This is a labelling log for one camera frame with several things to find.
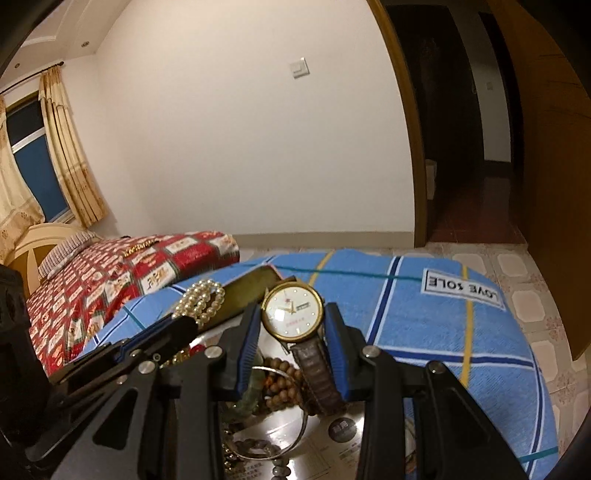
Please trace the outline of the curtain rod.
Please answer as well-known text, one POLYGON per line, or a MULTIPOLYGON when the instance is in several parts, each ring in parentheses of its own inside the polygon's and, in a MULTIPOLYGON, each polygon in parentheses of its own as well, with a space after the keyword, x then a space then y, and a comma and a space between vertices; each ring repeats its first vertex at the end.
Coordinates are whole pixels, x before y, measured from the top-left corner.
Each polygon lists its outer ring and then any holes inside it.
POLYGON ((32 74, 29 74, 28 76, 26 76, 26 77, 24 77, 24 78, 22 78, 22 79, 20 79, 18 81, 15 81, 14 83, 12 83, 12 84, 8 85, 7 87, 5 87, 0 92, 0 94, 1 95, 4 95, 5 93, 8 93, 9 91, 13 90, 14 88, 20 86, 21 84, 26 83, 26 82, 28 82, 29 80, 31 80, 31 79, 33 79, 35 77, 40 76, 42 73, 45 73, 46 71, 49 71, 49 70, 51 70, 52 68, 55 68, 55 67, 62 67, 62 66, 64 66, 64 64, 65 64, 65 61, 60 61, 58 63, 55 63, 55 64, 50 65, 50 66, 47 66, 47 67, 45 67, 43 69, 40 69, 40 70, 38 70, 38 71, 36 71, 36 72, 34 72, 32 74))

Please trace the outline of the brown wooden door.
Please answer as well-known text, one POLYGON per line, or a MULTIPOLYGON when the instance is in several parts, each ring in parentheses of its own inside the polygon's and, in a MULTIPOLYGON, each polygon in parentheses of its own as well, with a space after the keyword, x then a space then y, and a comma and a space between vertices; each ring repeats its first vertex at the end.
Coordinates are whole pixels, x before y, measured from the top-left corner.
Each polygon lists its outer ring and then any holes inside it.
POLYGON ((522 231, 573 358, 590 346, 590 97, 550 33, 517 1, 490 4, 523 111, 522 231))

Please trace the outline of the gold beads on bed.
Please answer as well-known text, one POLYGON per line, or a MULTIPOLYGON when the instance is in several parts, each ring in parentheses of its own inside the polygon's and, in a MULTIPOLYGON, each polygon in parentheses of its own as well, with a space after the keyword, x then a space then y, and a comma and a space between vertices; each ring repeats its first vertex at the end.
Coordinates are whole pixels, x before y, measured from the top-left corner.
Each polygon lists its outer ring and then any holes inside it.
POLYGON ((157 239, 148 239, 143 242, 137 243, 133 246, 128 247, 126 250, 122 252, 123 258, 128 258, 144 249, 147 249, 155 244, 158 243, 157 239))

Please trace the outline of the window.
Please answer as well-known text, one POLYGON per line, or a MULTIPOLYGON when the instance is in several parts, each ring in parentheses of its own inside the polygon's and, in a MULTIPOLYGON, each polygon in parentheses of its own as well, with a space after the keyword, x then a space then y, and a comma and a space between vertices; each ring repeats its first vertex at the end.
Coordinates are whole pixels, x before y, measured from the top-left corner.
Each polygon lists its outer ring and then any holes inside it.
POLYGON ((7 130, 17 166, 40 204, 45 221, 71 223, 74 215, 62 194, 52 166, 36 92, 8 108, 7 130))

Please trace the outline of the red patterned bed quilt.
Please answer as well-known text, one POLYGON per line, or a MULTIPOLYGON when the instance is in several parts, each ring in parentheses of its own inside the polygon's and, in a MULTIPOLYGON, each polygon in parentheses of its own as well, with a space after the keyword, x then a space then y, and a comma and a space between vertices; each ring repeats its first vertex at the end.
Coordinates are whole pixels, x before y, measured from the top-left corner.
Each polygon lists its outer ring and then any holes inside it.
POLYGON ((129 300, 239 260, 238 242, 221 232, 101 239, 27 300, 29 334, 47 375, 78 357, 129 300), (158 243, 128 258, 122 252, 148 239, 158 243))

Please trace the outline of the wooden headboard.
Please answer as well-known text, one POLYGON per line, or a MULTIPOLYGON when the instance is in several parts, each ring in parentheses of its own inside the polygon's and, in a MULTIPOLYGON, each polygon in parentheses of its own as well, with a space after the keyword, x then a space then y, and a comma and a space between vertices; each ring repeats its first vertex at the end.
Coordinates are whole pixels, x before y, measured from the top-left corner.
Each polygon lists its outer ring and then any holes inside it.
POLYGON ((49 252, 66 238, 83 231, 82 227, 64 223, 31 226, 5 259, 5 265, 17 271, 23 280, 25 298, 39 288, 38 268, 49 252))

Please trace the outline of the pink tin box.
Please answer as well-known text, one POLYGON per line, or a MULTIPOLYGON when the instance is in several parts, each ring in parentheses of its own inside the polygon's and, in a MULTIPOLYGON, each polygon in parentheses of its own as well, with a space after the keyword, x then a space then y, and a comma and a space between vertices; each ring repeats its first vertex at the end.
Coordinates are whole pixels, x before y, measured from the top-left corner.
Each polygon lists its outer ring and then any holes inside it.
POLYGON ((243 309, 242 323, 224 334, 224 344, 206 349, 223 356, 221 387, 245 402, 259 398, 263 376, 290 381, 291 399, 304 415, 335 415, 346 402, 365 402, 365 426, 358 466, 360 479, 406 476, 406 417, 400 368, 392 356, 346 327, 339 308, 318 291, 290 278, 260 287, 243 309), (257 360, 259 331, 289 347, 298 369, 283 361, 269 366, 257 360))

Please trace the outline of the left beige curtain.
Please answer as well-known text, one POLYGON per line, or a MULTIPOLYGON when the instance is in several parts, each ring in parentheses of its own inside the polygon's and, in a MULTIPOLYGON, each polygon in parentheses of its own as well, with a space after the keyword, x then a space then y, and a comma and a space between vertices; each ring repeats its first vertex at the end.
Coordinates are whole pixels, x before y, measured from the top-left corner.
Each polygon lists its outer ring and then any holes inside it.
POLYGON ((4 99, 1 99, 0 114, 0 258, 4 264, 28 229, 43 223, 45 216, 14 158, 4 99))

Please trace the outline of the silver bangle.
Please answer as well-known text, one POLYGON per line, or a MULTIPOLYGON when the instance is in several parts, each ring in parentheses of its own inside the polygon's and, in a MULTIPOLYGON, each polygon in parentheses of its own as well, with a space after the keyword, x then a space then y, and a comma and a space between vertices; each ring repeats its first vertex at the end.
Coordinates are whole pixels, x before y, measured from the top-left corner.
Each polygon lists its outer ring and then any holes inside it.
POLYGON ((253 366, 245 393, 222 408, 221 419, 232 460, 286 465, 308 427, 300 374, 287 362, 253 366))

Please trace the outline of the beige curtain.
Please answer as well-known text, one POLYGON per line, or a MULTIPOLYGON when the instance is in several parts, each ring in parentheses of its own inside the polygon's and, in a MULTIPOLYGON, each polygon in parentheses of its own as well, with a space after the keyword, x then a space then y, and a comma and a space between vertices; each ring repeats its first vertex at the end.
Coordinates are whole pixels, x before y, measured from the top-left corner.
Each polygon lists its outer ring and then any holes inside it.
POLYGON ((0 114, 0 258, 4 264, 28 229, 43 223, 45 216, 14 158, 4 99, 1 99, 0 114))
POLYGON ((82 227, 89 228, 103 220, 108 212, 88 169, 70 113, 60 66, 53 66, 41 74, 38 100, 58 185, 75 219, 82 227))

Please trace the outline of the white wall switch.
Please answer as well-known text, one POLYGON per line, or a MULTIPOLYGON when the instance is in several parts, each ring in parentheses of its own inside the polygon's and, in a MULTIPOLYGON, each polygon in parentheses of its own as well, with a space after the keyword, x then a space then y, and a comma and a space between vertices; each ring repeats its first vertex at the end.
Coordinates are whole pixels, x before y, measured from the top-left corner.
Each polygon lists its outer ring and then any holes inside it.
POLYGON ((307 60, 301 57, 297 61, 290 63, 290 73, 294 79, 298 79, 304 76, 308 76, 310 68, 308 68, 307 60))

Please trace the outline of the right beige curtain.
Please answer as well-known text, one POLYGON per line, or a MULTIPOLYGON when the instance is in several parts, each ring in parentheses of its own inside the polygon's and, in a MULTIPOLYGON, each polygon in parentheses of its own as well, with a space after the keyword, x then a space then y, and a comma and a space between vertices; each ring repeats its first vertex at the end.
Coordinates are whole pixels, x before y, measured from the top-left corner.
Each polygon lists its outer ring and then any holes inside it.
POLYGON ((82 227, 89 228, 103 220, 108 212, 88 169, 70 113, 60 66, 53 66, 41 74, 38 100, 58 185, 75 219, 82 227))

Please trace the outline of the white printed paper leaflet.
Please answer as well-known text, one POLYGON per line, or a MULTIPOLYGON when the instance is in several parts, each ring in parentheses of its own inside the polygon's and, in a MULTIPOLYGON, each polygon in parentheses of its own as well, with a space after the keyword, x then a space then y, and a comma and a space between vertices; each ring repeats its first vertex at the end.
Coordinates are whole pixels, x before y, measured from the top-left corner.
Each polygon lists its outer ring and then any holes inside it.
POLYGON ((293 407, 252 417, 232 439, 269 441, 287 452, 291 479, 354 479, 363 438, 363 404, 349 404, 344 413, 314 416, 301 431, 303 411, 293 407))

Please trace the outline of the striped pillow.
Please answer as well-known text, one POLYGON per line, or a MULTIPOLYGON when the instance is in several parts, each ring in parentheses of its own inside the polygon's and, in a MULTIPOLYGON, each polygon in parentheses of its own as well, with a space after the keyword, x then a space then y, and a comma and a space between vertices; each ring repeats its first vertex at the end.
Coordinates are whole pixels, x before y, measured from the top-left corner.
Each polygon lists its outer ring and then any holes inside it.
POLYGON ((100 241, 101 238, 88 231, 77 232, 57 244, 39 265, 38 273, 42 280, 53 278, 76 255, 100 241))

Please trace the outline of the blue plaid towel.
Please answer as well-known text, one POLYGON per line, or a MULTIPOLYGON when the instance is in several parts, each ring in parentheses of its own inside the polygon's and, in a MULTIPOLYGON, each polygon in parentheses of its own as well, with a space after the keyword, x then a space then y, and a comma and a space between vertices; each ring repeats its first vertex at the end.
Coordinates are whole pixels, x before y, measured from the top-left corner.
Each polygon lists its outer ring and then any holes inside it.
MULTIPOLYGON (((505 295, 485 275, 448 259, 376 256, 356 250, 263 257, 215 271, 224 287, 256 266, 294 275, 339 306, 347 325, 397 361, 444 363, 513 450, 528 479, 545 479, 559 459, 555 416, 538 361, 505 295)), ((198 277, 127 301, 82 355, 131 338, 165 313, 198 277)))

